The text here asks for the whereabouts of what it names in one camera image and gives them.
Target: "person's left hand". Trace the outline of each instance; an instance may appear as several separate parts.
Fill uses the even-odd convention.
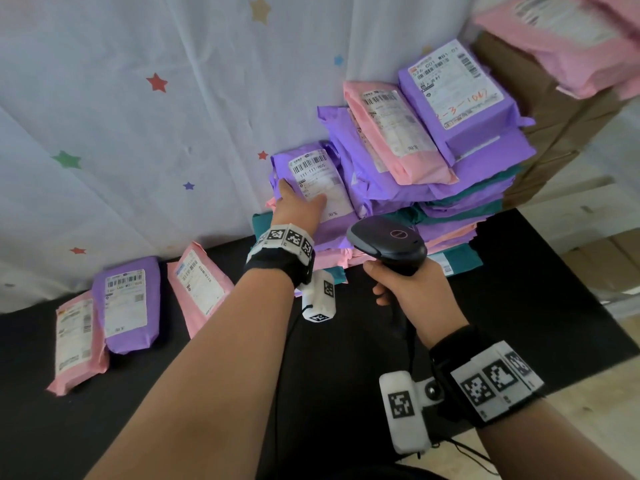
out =
[[[313,237],[326,206],[326,195],[320,194],[307,202],[303,197],[299,197],[293,192],[284,178],[278,181],[278,190],[280,190],[282,197],[276,202],[276,210],[273,211],[271,224],[293,224],[304,229],[309,236]]]

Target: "green star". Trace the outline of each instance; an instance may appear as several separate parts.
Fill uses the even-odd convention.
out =
[[[60,163],[62,168],[80,168],[80,157],[69,155],[67,152],[60,152],[51,158]]]

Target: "barcode scanner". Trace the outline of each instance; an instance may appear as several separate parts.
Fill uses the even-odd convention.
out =
[[[347,239],[357,250],[379,259],[389,269],[412,276],[427,258],[427,247],[413,229],[382,216],[366,217],[349,227]],[[398,300],[388,291],[391,301],[391,327],[396,337],[405,339],[409,349],[409,371],[413,367],[415,327],[400,308]]]

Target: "hand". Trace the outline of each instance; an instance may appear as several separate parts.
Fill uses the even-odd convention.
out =
[[[413,276],[397,274],[380,261],[367,261],[364,270],[378,282],[373,288],[373,293],[379,296],[376,303],[389,305],[387,290],[396,295],[400,307],[415,326],[425,346],[433,347],[468,324],[436,261],[425,259]]]
[[[276,203],[271,224],[293,224],[304,229],[309,236],[313,237],[326,206],[326,195],[320,194],[307,202],[303,197],[299,197],[293,192],[284,178],[278,182],[278,190],[282,197]]]

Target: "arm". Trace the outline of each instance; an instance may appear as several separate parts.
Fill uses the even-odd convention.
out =
[[[391,290],[428,348],[468,324],[436,262],[427,259],[413,276],[379,262],[367,262],[364,269],[378,282],[373,288],[378,304],[388,305],[385,293]],[[479,429],[478,435],[505,479],[632,478],[544,400]]]
[[[326,198],[306,202],[282,183],[273,224],[293,223],[312,235]],[[279,269],[245,273],[87,479],[253,478],[293,291]]]

